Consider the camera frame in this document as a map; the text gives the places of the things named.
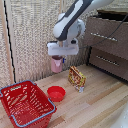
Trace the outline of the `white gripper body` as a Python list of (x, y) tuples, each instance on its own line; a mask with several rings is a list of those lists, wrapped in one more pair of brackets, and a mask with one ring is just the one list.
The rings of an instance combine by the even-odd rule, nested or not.
[(67, 47), (60, 47), (56, 42), (49, 42), (47, 44), (48, 54), (50, 56), (54, 55), (77, 55), (79, 51), (78, 44), (70, 44)]

